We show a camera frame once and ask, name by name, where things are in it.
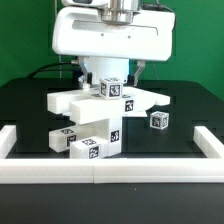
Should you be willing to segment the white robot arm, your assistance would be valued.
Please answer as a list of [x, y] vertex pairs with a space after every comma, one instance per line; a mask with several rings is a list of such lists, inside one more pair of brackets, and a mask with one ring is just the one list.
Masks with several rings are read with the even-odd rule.
[[97, 85], [106, 77], [126, 81], [131, 60], [140, 74], [146, 62], [170, 58], [176, 16], [168, 7], [141, 0], [61, 2], [52, 48], [78, 58], [85, 83]]

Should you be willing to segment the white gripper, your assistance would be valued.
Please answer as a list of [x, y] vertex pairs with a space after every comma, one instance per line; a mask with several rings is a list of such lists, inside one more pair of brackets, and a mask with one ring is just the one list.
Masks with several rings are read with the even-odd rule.
[[[128, 84], [136, 86], [146, 61], [166, 61], [172, 51], [175, 15], [170, 12], [144, 11], [133, 22], [118, 26], [101, 20], [97, 9], [65, 7], [57, 16], [52, 48], [57, 54], [136, 59], [137, 68], [128, 75]], [[83, 73], [82, 88], [92, 84], [86, 58], [78, 58]]]

